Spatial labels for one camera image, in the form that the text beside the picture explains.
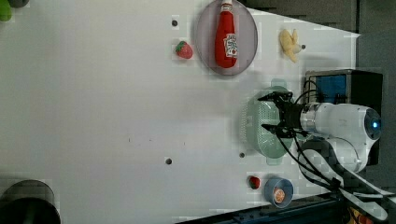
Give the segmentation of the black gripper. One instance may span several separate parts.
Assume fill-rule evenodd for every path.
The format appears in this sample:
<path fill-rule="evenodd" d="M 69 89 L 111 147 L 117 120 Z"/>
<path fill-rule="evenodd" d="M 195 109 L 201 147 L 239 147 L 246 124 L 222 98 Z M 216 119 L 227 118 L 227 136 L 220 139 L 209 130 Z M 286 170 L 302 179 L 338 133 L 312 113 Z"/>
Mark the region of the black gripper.
<path fill-rule="evenodd" d="M 295 104 L 291 101 L 291 91 L 273 91 L 259 101 L 274 101 L 279 112 L 278 125 L 263 124 L 262 127 L 279 138 L 292 138 L 293 131 L 286 128 L 301 129 L 301 114 L 304 105 Z"/>

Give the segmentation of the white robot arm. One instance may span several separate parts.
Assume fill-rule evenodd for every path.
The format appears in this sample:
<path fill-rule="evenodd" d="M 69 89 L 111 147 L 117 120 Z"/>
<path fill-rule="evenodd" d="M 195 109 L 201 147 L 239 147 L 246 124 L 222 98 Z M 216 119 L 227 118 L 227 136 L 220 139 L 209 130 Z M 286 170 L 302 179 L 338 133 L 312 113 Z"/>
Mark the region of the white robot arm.
<path fill-rule="evenodd" d="M 294 160 L 311 183 L 328 189 L 372 221 L 385 222 L 395 194 L 360 176 L 372 146 L 381 136 L 381 118 L 370 107 L 353 104 L 306 103 L 291 100 L 290 91 L 274 91 L 259 98 L 278 109 L 279 123 L 262 127 L 279 140 L 305 141 Z"/>

